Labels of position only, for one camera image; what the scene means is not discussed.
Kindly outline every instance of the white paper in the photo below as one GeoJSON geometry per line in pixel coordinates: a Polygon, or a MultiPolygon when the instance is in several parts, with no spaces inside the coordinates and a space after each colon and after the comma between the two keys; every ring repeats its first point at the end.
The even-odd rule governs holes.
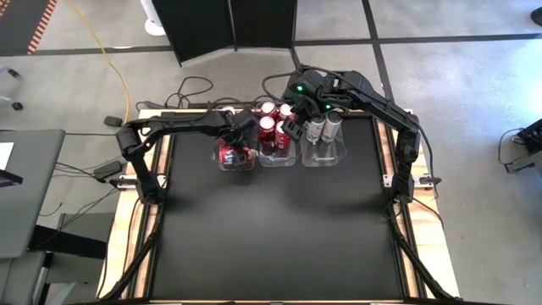
{"type": "Polygon", "coordinates": [[[8,166],[9,155],[13,148],[13,143],[0,143],[0,169],[6,169],[8,166]]]}

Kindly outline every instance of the concrete floor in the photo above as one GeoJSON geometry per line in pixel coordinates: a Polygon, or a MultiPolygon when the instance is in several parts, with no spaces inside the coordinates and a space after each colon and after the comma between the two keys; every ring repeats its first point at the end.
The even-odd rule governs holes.
{"type": "MultiPolygon", "coordinates": [[[[167,45],[143,31],[138,1],[75,0],[107,47],[167,45]]],[[[528,15],[539,0],[371,0],[379,37],[485,36],[542,33],[528,15]]],[[[299,0],[298,40],[369,38],[361,0],[299,0]]],[[[535,304],[542,299],[542,180],[532,170],[508,175],[497,163],[502,132],[542,117],[542,40],[402,43],[382,46],[395,101],[414,109],[434,148],[435,173],[443,179],[439,208],[462,297],[472,301],[535,304]]],[[[64,1],[60,1],[39,49],[96,47],[64,1]]],[[[327,69],[356,69],[380,89],[370,45],[297,47],[301,61],[327,69]]],[[[112,55],[135,103],[161,103],[189,75],[215,83],[218,97],[254,98],[265,75],[291,71],[283,50],[221,50],[181,69],[171,52],[112,55]]],[[[14,97],[25,110],[0,105],[0,129],[63,128],[112,133],[105,115],[123,116],[124,98],[101,55],[0,58],[25,80],[14,97]]],[[[280,93],[284,80],[271,85],[280,93]]],[[[205,86],[192,83],[186,92],[205,86]]],[[[506,144],[504,158],[521,153],[506,144]]],[[[80,167],[119,155],[112,137],[68,136],[60,157],[80,167]]],[[[87,179],[53,180],[43,213],[63,202],[74,213],[101,196],[107,185],[87,179]]],[[[93,211],[113,212],[117,197],[93,211]]],[[[55,225],[59,213],[40,218],[55,225]]]]}

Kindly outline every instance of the wooden table frame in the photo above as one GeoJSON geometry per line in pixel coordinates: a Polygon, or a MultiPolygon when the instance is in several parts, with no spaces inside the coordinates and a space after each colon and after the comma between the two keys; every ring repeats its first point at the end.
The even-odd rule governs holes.
{"type": "MultiPolygon", "coordinates": [[[[194,109],[179,109],[179,110],[142,110],[140,112],[140,119],[150,118],[152,116],[159,116],[162,112],[181,112],[181,113],[202,113],[206,110],[194,110],[194,109]]],[[[392,174],[394,172],[393,157],[390,153],[390,138],[396,137],[396,133],[391,131],[382,122],[378,122],[375,126],[379,133],[379,144],[381,148],[382,156],[384,156],[385,172],[392,174]]],[[[158,159],[155,160],[156,173],[162,174],[166,172],[167,157],[169,152],[170,136],[165,136],[161,143],[161,149],[159,149],[158,159]]],[[[149,151],[145,155],[145,161],[147,166],[151,168],[154,160],[155,150],[149,151]]],[[[423,148],[420,147],[420,153],[418,160],[412,166],[413,175],[424,175],[428,173],[428,166],[423,153],[423,148]]],[[[134,175],[133,168],[129,165],[126,169],[127,175],[134,175]]],[[[429,207],[438,212],[436,200],[434,198],[433,191],[415,190],[414,196],[416,199],[424,202],[429,207]]],[[[108,258],[107,265],[104,264],[102,270],[102,278],[100,279],[100,285],[105,276],[105,283],[103,283],[102,293],[99,297],[107,294],[115,284],[115,282],[123,274],[124,270],[131,263],[134,258],[134,253],[138,245],[141,246],[147,236],[150,234],[154,222],[156,220],[156,213],[158,208],[151,206],[147,208],[144,213],[144,205],[137,202],[137,191],[122,191],[119,198],[119,204],[113,221],[113,228],[108,244],[108,258]],[[144,214],[147,215],[147,221],[144,220],[144,214]]],[[[416,242],[416,249],[418,250],[418,256],[429,270],[431,275],[440,283],[440,285],[449,292],[452,296],[458,297],[459,292],[457,290],[456,278],[451,266],[450,255],[448,253],[448,246],[446,245],[445,235],[443,227],[439,220],[430,213],[422,205],[413,202],[407,206],[406,215],[410,216],[410,222],[405,221],[403,215],[397,218],[401,232],[408,236],[408,229],[413,231],[414,240],[416,242]]],[[[139,272],[132,280],[131,287],[124,291],[123,298],[127,297],[127,291],[130,292],[133,297],[144,297],[146,295],[146,281],[150,267],[150,254],[151,250],[143,260],[139,272]]],[[[402,252],[402,266],[406,274],[406,285],[411,297],[419,297],[416,275],[413,271],[412,264],[408,260],[404,252],[402,252]]],[[[432,297],[427,287],[425,291],[429,297],[432,297]]],[[[169,302],[181,302],[181,300],[169,301],[169,302]]]]}

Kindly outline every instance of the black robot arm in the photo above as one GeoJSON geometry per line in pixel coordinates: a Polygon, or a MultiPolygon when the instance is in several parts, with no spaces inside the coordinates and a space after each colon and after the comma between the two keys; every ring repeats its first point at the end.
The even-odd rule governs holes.
{"type": "Polygon", "coordinates": [[[161,187],[156,173],[149,171],[144,157],[159,139],[166,135],[196,132],[220,138],[229,146],[242,149],[246,145],[245,131],[256,123],[249,108],[237,114],[209,109],[205,114],[192,119],[152,117],[133,120],[126,123],[116,137],[122,156],[134,168],[138,180],[136,190],[141,202],[156,204],[161,201],[161,187]]]}
{"type": "MultiPolygon", "coordinates": [[[[412,164],[418,158],[420,145],[418,118],[380,96],[359,72],[327,72],[327,75],[321,75],[315,69],[306,69],[301,77],[290,82],[286,99],[291,101],[294,111],[305,119],[336,108],[358,109],[395,128],[398,131],[394,151],[397,171],[391,184],[391,196],[398,202],[412,202],[412,164]]],[[[300,135],[300,132],[292,129],[285,132],[294,138],[300,135]]]]}

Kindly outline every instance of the orange and black tape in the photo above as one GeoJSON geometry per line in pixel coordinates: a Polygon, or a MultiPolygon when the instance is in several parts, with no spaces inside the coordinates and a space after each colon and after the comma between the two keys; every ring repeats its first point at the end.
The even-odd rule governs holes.
{"type": "Polygon", "coordinates": [[[28,43],[29,55],[34,54],[34,52],[37,49],[37,46],[40,44],[41,37],[43,36],[43,33],[45,32],[45,28],[47,28],[47,24],[49,23],[49,20],[51,19],[54,8],[56,6],[57,6],[57,0],[49,0],[49,3],[45,7],[45,11],[43,11],[43,15],[41,16],[41,20],[36,27],[34,36],[32,37],[32,39],[30,39],[30,42],[28,43]]]}
{"type": "Polygon", "coordinates": [[[0,0],[0,18],[6,13],[11,0],[0,0]]]}

